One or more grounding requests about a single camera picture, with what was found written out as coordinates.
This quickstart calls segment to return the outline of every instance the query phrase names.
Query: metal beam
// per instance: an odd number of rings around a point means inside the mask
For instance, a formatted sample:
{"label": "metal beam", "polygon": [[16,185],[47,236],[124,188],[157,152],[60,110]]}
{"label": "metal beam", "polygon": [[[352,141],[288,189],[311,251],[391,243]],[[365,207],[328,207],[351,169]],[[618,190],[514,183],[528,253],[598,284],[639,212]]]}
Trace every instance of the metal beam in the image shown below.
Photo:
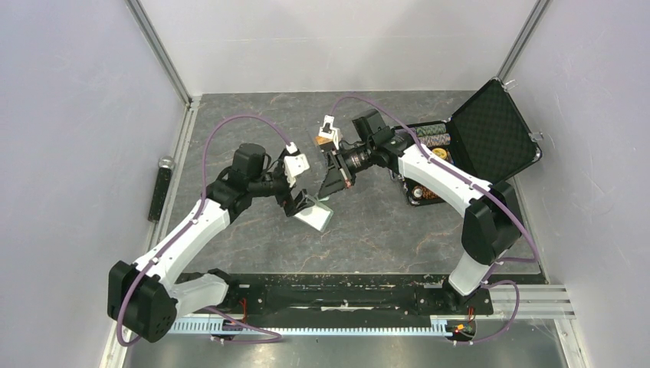
{"label": "metal beam", "polygon": [[146,15],[146,12],[140,3],[140,0],[124,1],[126,3],[126,6],[131,11],[131,14],[133,14],[133,17],[136,19],[136,22],[140,26],[144,37],[149,42],[149,46],[151,46],[153,53],[156,55],[156,58],[158,58],[158,61],[162,65],[162,68],[165,70],[165,73],[167,73],[167,76],[172,82],[176,93],[179,95],[183,103],[189,107],[190,103],[192,102],[192,96],[189,95],[187,88],[185,88],[185,85],[179,76],[179,72],[174,67],[172,59],[167,54],[167,51],[165,51],[163,43],[160,41],[156,30],[153,28],[149,17]]}
{"label": "metal beam", "polygon": [[514,63],[519,58],[521,51],[526,46],[528,39],[530,38],[533,31],[535,30],[537,23],[539,23],[542,14],[544,13],[544,11],[546,11],[548,5],[550,4],[550,1],[551,0],[537,0],[537,2],[535,2],[535,6],[533,6],[533,10],[530,11],[530,14],[528,15],[528,19],[526,19],[526,23],[524,23],[524,26],[522,27],[521,31],[519,31],[519,35],[517,36],[517,39],[514,41],[514,44],[512,45],[510,52],[508,52],[508,55],[506,56],[506,60],[504,61],[503,65],[501,65],[501,69],[499,69],[499,72],[497,73],[497,77],[499,79],[503,81],[506,80],[508,74],[510,73],[512,67],[514,66]]}

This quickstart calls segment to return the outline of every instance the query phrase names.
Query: gray stone surface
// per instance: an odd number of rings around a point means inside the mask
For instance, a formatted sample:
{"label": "gray stone surface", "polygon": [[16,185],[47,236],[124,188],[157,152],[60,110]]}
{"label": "gray stone surface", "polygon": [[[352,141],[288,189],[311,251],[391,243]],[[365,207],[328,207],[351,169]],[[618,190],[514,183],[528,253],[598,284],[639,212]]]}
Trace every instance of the gray stone surface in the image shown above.
{"label": "gray stone surface", "polygon": [[[323,115],[340,93],[213,94],[202,98],[182,171],[169,229],[177,226],[201,190],[201,157],[208,135],[224,117],[256,113],[271,118],[304,152],[311,170],[299,187],[316,193],[325,174],[323,157],[314,144]],[[445,119],[471,95],[470,91],[369,92],[405,123]],[[353,142],[358,137],[350,119],[369,107],[344,101],[336,124]],[[386,122],[393,124],[387,117]],[[272,129],[253,120],[224,126],[210,146],[208,180],[230,164],[243,142],[258,143],[274,157],[283,142]],[[230,227],[213,238],[187,271],[221,268],[227,272],[401,272],[448,273],[462,255],[462,218],[447,204],[413,208],[386,169],[372,168],[357,176],[352,189],[332,195],[327,205],[334,216],[324,233],[286,218],[273,199],[255,199]],[[531,257],[519,241],[509,255]],[[507,264],[501,272],[533,272],[531,264]]]}

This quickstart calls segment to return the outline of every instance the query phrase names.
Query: purple cable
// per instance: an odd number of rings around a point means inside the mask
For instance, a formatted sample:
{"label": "purple cable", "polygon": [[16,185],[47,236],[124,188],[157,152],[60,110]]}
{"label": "purple cable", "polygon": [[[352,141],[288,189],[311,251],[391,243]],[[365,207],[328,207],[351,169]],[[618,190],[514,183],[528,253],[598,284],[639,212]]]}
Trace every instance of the purple cable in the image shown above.
{"label": "purple cable", "polygon": [[273,338],[266,339],[266,340],[223,340],[223,343],[227,343],[227,344],[231,344],[231,345],[235,345],[235,344],[237,344],[237,345],[253,345],[253,344],[256,344],[256,343],[276,343],[276,342],[282,340],[282,335],[280,335],[277,332],[265,330],[265,329],[260,328],[260,327],[254,327],[254,326],[251,326],[250,324],[245,324],[244,322],[240,322],[240,321],[234,319],[233,317],[228,316],[227,314],[223,313],[222,311],[218,310],[215,307],[205,307],[203,309],[205,309],[205,310],[207,310],[209,312],[212,312],[214,314],[218,314],[222,318],[231,321],[233,324],[236,324],[239,327],[243,327],[243,328],[248,329],[248,330],[253,330],[255,332],[259,332],[260,334],[267,334],[267,335],[273,336]]}
{"label": "purple cable", "polygon": [[472,188],[478,190],[481,194],[488,197],[492,202],[494,202],[494,204],[496,204],[497,207],[499,207],[499,209],[501,209],[501,211],[503,211],[506,214],[506,216],[514,223],[514,225],[517,226],[517,229],[521,232],[521,234],[524,235],[524,238],[526,239],[526,241],[528,242],[528,245],[530,246],[530,250],[533,252],[533,258],[499,258],[499,259],[497,259],[497,262],[516,261],[516,262],[525,262],[525,263],[537,263],[539,261],[540,253],[537,250],[537,246],[535,245],[535,241],[533,240],[533,237],[530,235],[528,230],[526,230],[526,228],[524,227],[524,224],[522,224],[521,221],[519,221],[517,216],[515,216],[514,213],[512,213],[512,211],[505,204],[503,204],[499,199],[497,199],[497,197],[495,197],[494,195],[489,193],[488,190],[481,188],[480,186],[474,184],[470,179],[465,178],[460,173],[455,172],[454,170],[448,168],[445,165],[442,165],[441,163],[439,163],[435,159],[433,159],[433,157],[426,152],[425,147],[422,145],[422,142],[420,142],[420,139],[418,138],[418,135],[415,134],[415,131],[413,131],[413,129],[406,126],[406,124],[404,124],[398,117],[396,117],[395,115],[390,113],[388,110],[381,107],[377,102],[375,102],[373,100],[370,100],[369,98],[356,96],[356,95],[353,95],[353,94],[348,94],[348,95],[342,96],[338,100],[336,100],[336,102],[332,106],[332,109],[330,110],[330,115],[334,116],[334,111],[336,111],[336,108],[341,103],[341,101],[347,100],[347,99],[354,99],[354,100],[363,101],[366,104],[369,104],[369,105],[375,107],[377,110],[381,111],[386,116],[393,119],[397,124],[399,124],[411,136],[411,138],[413,138],[413,141],[415,142],[415,145],[418,147],[418,150],[420,151],[420,153],[430,163],[435,164],[436,166],[440,167],[441,169],[443,169],[447,173],[452,174],[456,179],[461,180],[465,184],[467,184],[467,185],[471,186]]}
{"label": "purple cable", "polygon": [[469,345],[476,345],[477,343],[487,343],[488,341],[492,341],[493,339],[496,339],[497,337],[501,336],[502,334],[504,334],[506,331],[510,329],[510,326],[514,322],[514,318],[517,316],[517,312],[519,311],[519,303],[520,303],[519,288],[517,287],[517,284],[512,280],[497,281],[490,285],[483,285],[482,288],[492,289],[498,285],[512,285],[512,287],[514,288],[514,294],[515,294],[514,309],[512,310],[512,316],[510,316],[508,322],[506,322],[506,324],[499,331],[493,333],[490,336],[482,337],[478,340],[473,340],[473,341],[456,341],[455,345],[469,346]]}
{"label": "purple cable", "polygon": [[[250,114],[240,114],[240,115],[234,115],[232,117],[228,117],[228,118],[224,119],[221,123],[217,124],[217,126],[215,126],[215,128],[212,130],[212,133],[210,133],[210,136],[208,137],[208,139],[205,141],[205,147],[203,148],[203,158],[202,158],[203,190],[201,191],[201,203],[199,204],[199,210],[196,211],[196,214],[192,218],[193,220],[198,219],[199,216],[203,214],[203,208],[205,207],[205,200],[207,199],[207,196],[208,196],[208,193],[207,193],[207,186],[208,186],[208,173],[207,173],[207,171],[208,170],[206,168],[205,162],[208,159],[208,148],[210,147],[210,143],[212,142],[212,138],[214,138],[217,131],[219,129],[221,129],[221,127],[223,127],[225,124],[230,123],[233,120],[243,119],[243,118],[255,119],[255,120],[259,120],[261,122],[266,123],[268,126],[273,128],[273,130],[275,130],[275,132],[278,135],[280,135],[282,140],[287,145],[289,143],[291,143],[291,140],[289,139],[289,137],[282,130],[280,130],[280,128],[277,125],[275,125],[275,123],[273,123],[272,121],[270,121],[266,117],[260,117],[258,115],[250,115]],[[154,259],[160,259],[165,254],[167,249],[169,249],[169,247],[171,247],[177,240],[179,240],[180,237],[183,234],[185,234],[189,230],[189,228],[192,227],[192,225],[194,225],[193,222],[191,222],[191,221],[188,222],[187,224],[185,224],[185,226],[183,226],[180,229],[179,232],[176,233],[176,235],[174,235],[167,243],[165,243],[165,245],[162,246],[157,251],[157,253],[149,260],[149,262],[147,262],[147,264],[144,266],[142,271],[140,271],[138,273],[135,280],[133,280],[133,282],[129,286],[129,290],[126,291],[126,295],[124,295],[124,300],[122,301],[122,305],[120,306],[120,312],[117,315],[117,327],[116,327],[117,342],[120,343],[120,345],[122,345],[123,347],[130,347],[130,346],[134,345],[135,343],[137,343],[138,340],[140,340],[140,338],[141,338],[140,336],[137,336],[137,337],[133,338],[133,340],[131,340],[131,341],[126,341],[126,340],[124,340],[124,335],[122,335],[122,329],[123,329],[123,325],[124,325],[124,314],[126,314],[126,306],[129,305],[129,301],[133,297],[133,293],[135,292],[135,290],[137,288],[137,285],[141,282],[141,280],[144,278],[145,274],[151,269],[151,267],[153,267],[153,265],[156,264]],[[220,313],[218,311],[217,311],[217,314],[220,314],[222,317],[227,318],[229,320],[232,320],[230,317],[228,317],[225,314],[222,314],[222,313]],[[267,342],[275,342],[275,341],[260,340],[257,343],[267,343]]]}

